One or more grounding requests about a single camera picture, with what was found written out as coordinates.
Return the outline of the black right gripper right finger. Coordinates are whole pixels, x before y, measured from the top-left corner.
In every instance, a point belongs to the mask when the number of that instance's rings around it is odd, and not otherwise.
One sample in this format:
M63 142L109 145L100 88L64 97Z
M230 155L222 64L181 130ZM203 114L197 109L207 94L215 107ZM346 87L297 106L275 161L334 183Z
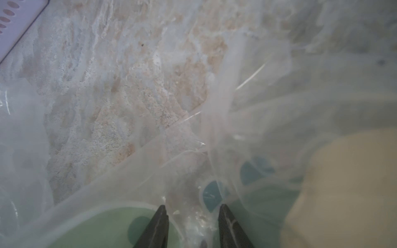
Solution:
M226 204L222 204L218 216L221 248L254 248L247 234Z

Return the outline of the pale round fruit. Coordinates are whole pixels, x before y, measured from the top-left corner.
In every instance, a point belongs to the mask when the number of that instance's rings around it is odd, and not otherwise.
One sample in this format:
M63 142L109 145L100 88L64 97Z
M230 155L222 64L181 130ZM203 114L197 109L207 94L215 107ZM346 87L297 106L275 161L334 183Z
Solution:
M345 136L311 157L280 234L283 248L397 245L397 131Z

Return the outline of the green zip-top bag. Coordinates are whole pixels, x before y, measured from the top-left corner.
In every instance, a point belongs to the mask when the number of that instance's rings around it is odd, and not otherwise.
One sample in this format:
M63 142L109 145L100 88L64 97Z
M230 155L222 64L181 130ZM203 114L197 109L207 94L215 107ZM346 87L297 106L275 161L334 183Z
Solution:
M282 248L315 152L397 130L397 55L293 54L238 37L206 103L2 242L3 248L133 248L160 205L169 247L220 248L226 204L255 248Z

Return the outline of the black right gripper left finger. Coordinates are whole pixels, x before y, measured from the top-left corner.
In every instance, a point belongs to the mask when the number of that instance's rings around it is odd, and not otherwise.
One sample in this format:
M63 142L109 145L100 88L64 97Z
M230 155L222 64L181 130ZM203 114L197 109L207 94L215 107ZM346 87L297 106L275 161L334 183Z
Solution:
M134 245L134 248L167 248L169 216L165 205L160 205Z

